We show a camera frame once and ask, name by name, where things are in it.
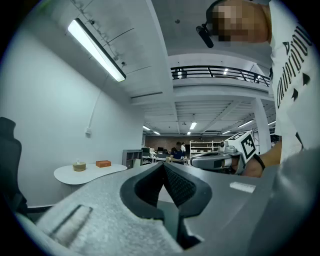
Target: black chair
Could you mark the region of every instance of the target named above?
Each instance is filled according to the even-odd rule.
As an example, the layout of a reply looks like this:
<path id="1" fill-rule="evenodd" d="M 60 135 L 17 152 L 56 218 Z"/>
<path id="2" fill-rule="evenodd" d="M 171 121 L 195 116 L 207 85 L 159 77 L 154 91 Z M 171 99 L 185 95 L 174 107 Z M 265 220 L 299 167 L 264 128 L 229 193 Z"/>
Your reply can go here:
<path id="1" fill-rule="evenodd" d="M 18 167 L 22 146 L 14 138 L 16 123 L 0 117 L 0 188 L 4 199 L 14 212 L 27 216 L 27 200 L 18 187 Z"/>

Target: orange box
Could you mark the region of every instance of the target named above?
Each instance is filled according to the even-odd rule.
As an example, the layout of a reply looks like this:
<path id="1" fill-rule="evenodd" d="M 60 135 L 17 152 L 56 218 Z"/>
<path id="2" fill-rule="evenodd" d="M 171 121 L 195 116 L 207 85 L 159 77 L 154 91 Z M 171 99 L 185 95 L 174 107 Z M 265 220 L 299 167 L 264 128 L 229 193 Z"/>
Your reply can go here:
<path id="1" fill-rule="evenodd" d="M 108 167 L 108 166 L 111 166 L 111 162 L 108 161 L 108 160 L 105 160 L 105 161 L 96 161 L 95 162 L 95 165 L 98 166 L 98 167 Z"/>

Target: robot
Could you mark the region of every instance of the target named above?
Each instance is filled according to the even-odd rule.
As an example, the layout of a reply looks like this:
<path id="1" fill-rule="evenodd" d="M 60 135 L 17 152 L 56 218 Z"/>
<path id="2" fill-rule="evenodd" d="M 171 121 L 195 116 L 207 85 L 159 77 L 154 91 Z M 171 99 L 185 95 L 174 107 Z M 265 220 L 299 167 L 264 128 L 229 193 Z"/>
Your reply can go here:
<path id="1" fill-rule="evenodd" d="M 256 146 L 251 131 L 239 132 L 222 141 L 218 151 L 198 154 L 191 158 L 190 164 L 203 170 L 240 175 L 246 163 L 254 157 Z M 232 158 L 238 158 L 237 169 L 231 168 Z"/>

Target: black mesh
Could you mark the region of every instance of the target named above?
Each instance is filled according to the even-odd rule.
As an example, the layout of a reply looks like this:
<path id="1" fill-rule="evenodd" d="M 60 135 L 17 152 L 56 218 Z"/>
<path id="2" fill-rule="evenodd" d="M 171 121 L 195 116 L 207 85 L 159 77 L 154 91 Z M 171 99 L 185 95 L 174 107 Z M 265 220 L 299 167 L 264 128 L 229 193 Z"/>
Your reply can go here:
<path id="1" fill-rule="evenodd" d="M 159 192 L 163 185 L 163 165 L 139 180 L 135 187 L 135 194 L 143 201 L 157 207 Z"/>
<path id="2" fill-rule="evenodd" d="M 169 168 L 164 167 L 164 169 L 163 184 L 178 207 L 194 196 L 197 190 L 196 185 Z"/>

